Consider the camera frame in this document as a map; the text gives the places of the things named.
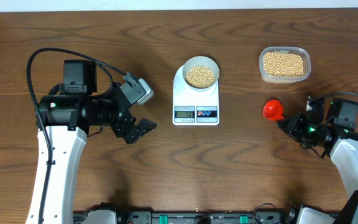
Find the red measuring scoop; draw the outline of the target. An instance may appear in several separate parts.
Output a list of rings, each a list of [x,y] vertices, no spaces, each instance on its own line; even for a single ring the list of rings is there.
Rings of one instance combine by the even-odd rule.
[[[270,100],[266,102],[262,110],[262,116],[272,121],[280,121],[285,119],[283,116],[283,105],[278,100]]]

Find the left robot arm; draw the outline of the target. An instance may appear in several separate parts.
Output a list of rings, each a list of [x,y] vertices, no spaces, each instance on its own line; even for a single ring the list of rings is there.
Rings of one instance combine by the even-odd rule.
[[[111,82],[97,95],[99,66],[90,60],[66,60],[63,82],[38,103],[39,157],[27,223],[74,222],[76,176],[90,127],[109,126],[127,144],[157,127],[145,118],[136,120],[129,111],[153,97],[147,82],[127,73],[124,84]]]

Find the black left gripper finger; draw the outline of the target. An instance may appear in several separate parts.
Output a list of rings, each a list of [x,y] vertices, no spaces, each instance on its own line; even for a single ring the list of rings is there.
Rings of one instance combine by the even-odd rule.
[[[157,127],[157,123],[150,121],[148,119],[142,118],[138,123],[138,129],[141,134],[146,134],[150,131],[153,131]]]
[[[127,144],[134,144],[146,132],[146,126],[132,125],[123,134],[123,138]]]

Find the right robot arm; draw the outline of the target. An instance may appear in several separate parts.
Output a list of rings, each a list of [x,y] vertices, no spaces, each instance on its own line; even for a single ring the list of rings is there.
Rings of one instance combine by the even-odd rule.
[[[337,168],[348,201],[336,217],[309,205],[291,210],[287,223],[358,223],[358,133],[355,131],[358,103],[343,98],[331,101],[324,114],[324,100],[308,100],[306,114],[281,119],[278,127],[300,143],[303,149],[324,149],[320,158],[329,157]]]

